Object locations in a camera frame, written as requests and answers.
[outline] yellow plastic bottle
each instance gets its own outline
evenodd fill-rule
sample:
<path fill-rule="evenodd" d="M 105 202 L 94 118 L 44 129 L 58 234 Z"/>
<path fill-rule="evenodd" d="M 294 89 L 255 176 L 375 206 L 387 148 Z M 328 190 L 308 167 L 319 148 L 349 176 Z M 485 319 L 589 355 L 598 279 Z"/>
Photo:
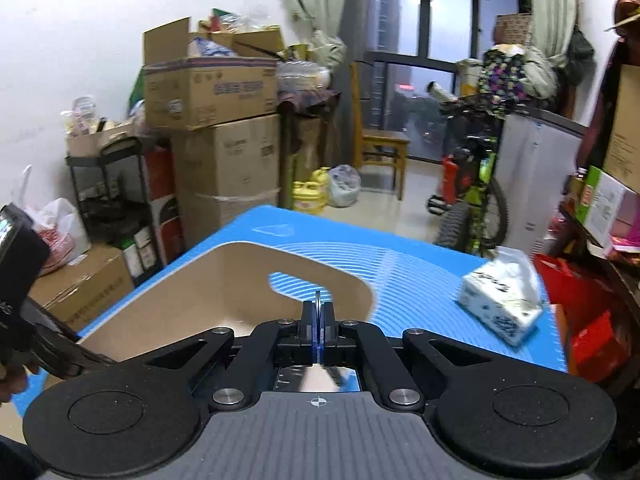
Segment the yellow plastic bottle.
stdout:
<path fill-rule="evenodd" d="M 322 211 L 322 194 L 317 182 L 293 183 L 293 211 L 317 215 Z"/>
<path fill-rule="evenodd" d="M 320 184 L 320 193 L 322 195 L 322 207 L 326 206 L 329 199 L 329 173 L 331 168 L 323 166 L 319 170 L 315 170 L 311 174 L 311 180 Z"/>

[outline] wooden chair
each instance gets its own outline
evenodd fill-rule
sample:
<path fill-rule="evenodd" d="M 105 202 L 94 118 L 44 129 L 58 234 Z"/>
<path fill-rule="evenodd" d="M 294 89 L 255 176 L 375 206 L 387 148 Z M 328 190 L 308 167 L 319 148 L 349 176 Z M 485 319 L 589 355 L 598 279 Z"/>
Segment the wooden chair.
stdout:
<path fill-rule="evenodd" d="M 351 99 L 353 102 L 353 161 L 351 165 L 359 170 L 363 165 L 390 166 L 394 169 L 393 188 L 396 188 L 396 173 L 400 171 L 398 200 L 404 195 L 404 172 L 409 137 L 401 132 L 384 130 L 363 130 L 362 110 L 360 108 L 360 84 L 355 63 L 351 63 Z M 367 149 L 375 147 L 376 151 Z"/>

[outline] white plastic bag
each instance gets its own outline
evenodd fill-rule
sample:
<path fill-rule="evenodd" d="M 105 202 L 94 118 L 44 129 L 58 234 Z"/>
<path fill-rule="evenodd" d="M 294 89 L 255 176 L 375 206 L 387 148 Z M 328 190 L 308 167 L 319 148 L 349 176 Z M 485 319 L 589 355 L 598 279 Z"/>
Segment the white plastic bag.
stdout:
<path fill-rule="evenodd" d="M 30 173 L 31 166 L 27 166 L 13 202 L 33 219 L 33 229 L 49 245 L 51 254 L 40 271 L 43 275 L 84 254 L 91 248 L 91 243 L 78 210 L 66 198 L 57 198 L 39 210 L 24 204 Z"/>
<path fill-rule="evenodd" d="M 357 170 L 341 164 L 329 170 L 329 205 L 348 207 L 355 203 L 360 192 L 360 174 Z"/>
<path fill-rule="evenodd" d="M 463 276 L 458 303 L 512 346 L 543 311 L 540 282 L 527 255 L 498 247 L 494 260 Z"/>

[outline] blue mat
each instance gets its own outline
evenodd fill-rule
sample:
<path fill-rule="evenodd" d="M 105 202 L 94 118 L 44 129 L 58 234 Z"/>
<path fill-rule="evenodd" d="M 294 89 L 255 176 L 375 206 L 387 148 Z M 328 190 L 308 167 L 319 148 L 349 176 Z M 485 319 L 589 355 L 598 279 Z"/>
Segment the blue mat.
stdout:
<path fill-rule="evenodd" d="M 455 303 L 462 276 L 478 268 L 484 262 L 482 258 L 272 206 L 256 207 L 239 216 L 103 313 L 82 330 L 81 335 L 168 272 L 210 248 L 234 241 L 256 242 L 290 251 L 360 277 L 376 296 L 376 307 L 369 321 L 387 336 L 400 337 L 407 328 L 421 327 L 492 352 L 567 370 L 558 330 L 548 308 L 538 319 L 534 331 L 513 349 Z M 277 292 L 301 301 L 313 300 L 317 290 L 312 283 L 279 273 L 274 273 L 271 284 Z M 323 291 L 322 299 L 329 298 L 329 293 Z M 20 414 L 41 391 L 44 375 L 32 376 L 28 391 L 15 396 Z"/>

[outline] human hand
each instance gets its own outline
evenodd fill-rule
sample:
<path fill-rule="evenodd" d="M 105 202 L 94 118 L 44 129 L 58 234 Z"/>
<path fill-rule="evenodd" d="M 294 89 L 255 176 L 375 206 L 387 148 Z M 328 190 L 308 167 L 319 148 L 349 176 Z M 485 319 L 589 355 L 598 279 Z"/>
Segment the human hand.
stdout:
<path fill-rule="evenodd" d="M 30 372 L 37 374 L 38 365 L 27 365 Z M 19 394 L 27 389 L 27 373 L 23 366 L 9 367 L 0 364 L 0 404 L 9 402 L 14 394 Z"/>

